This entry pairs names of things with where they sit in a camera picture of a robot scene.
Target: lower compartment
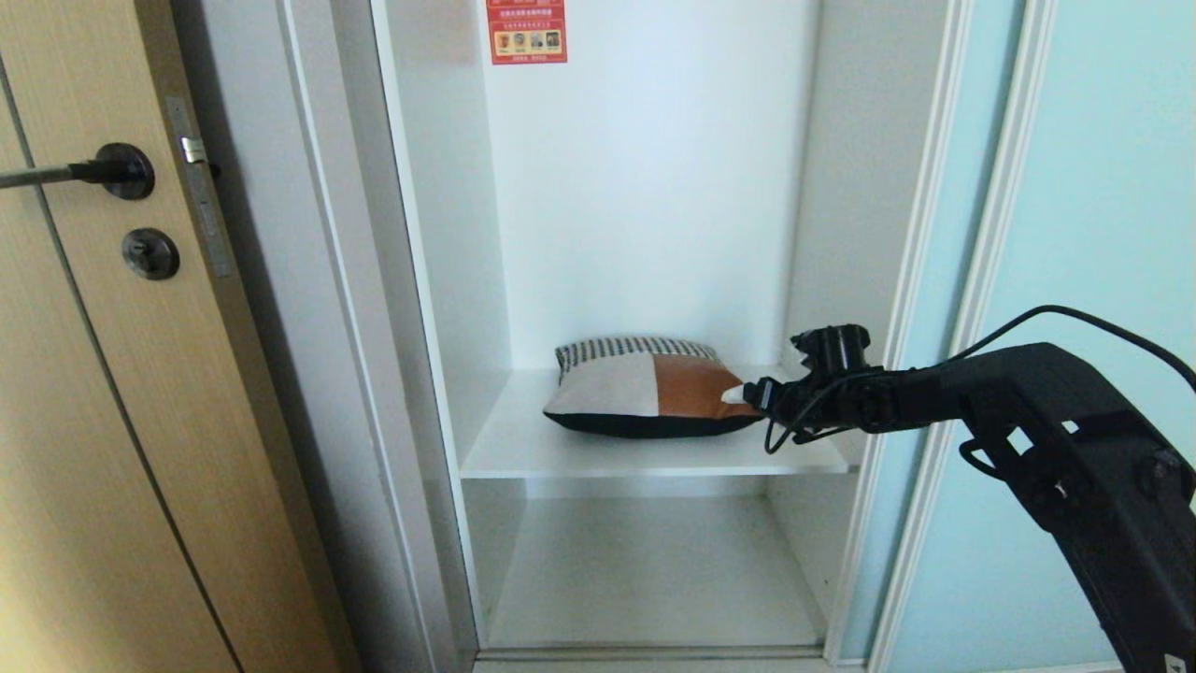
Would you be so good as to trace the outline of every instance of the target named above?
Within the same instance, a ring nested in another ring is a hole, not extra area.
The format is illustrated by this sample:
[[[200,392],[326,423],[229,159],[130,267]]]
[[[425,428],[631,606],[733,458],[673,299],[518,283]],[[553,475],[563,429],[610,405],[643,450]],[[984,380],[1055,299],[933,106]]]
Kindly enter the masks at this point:
[[[483,648],[820,644],[806,479],[466,481]]]

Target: white shelf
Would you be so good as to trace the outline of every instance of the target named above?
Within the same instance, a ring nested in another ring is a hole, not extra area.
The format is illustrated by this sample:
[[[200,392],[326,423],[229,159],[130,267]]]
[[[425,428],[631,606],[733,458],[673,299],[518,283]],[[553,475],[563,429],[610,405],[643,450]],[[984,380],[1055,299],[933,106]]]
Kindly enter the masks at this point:
[[[777,368],[731,369],[745,381],[786,379]],[[463,479],[831,475],[855,470],[840,452],[840,438],[803,447],[788,443],[774,455],[765,454],[767,421],[728,435],[685,440],[622,440],[566,430],[543,414],[557,374],[556,369],[512,373],[462,461]]]
[[[486,647],[816,646],[763,497],[530,500]]]

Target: red sticker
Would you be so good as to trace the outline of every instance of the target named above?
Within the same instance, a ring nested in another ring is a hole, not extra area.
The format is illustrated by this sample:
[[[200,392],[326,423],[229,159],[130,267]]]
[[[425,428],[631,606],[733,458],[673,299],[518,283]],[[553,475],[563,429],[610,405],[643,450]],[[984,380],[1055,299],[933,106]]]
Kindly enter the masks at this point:
[[[565,0],[487,0],[494,65],[563,63]]]

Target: orange leather patch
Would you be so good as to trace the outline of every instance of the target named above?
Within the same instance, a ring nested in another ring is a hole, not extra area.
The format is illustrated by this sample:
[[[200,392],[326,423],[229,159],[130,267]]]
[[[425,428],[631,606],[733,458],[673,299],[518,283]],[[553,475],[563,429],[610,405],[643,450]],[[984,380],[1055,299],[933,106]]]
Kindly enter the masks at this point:
[[[750,405],[728,405],[722,393],[743,384],[721,365],[692,356],[652,356],[660,416],[731,418],[759,416]]]

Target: lever handle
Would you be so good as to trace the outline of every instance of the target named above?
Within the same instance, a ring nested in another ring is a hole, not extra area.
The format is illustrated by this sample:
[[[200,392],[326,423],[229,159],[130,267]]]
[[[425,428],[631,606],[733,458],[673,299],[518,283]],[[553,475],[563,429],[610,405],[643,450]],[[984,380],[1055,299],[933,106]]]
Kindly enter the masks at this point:
[[[100,147],[96,158],[90,161],[0,172],[0,189],[71,179],[103,184],[109,192],[121,198],[145,198],[153,191],[153,165],[133,145],[110,142]]]

